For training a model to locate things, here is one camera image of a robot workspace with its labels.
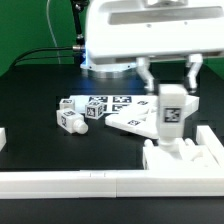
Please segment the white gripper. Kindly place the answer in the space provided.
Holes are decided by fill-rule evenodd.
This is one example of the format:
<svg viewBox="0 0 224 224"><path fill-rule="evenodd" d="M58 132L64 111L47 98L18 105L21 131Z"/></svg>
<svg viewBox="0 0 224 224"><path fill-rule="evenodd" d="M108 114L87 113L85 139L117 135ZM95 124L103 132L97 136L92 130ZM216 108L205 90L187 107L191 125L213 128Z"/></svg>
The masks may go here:
<svg viewBox="0 0 224 224"><path fill-rule="evenodd" d="M224 51L224 0L92 0L86 49L97 64L137 58L136 71L148 92L154 91L148 57L191 54L185 83L196 91L201 54Z"/></svg>

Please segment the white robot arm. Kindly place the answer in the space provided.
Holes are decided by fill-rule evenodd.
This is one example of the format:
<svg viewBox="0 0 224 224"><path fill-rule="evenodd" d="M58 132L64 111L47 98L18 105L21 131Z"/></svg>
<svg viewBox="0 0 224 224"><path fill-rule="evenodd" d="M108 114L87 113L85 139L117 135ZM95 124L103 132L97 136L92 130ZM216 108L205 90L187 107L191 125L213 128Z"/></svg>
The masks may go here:
<svg viewBox="0 0 224 224"><path fill-rule="evenodd" d="M152 61L187 61L193 92L205 57L224 56L224 0L91 0L85 67L103 77L134 68L155 90Z"/></svg>

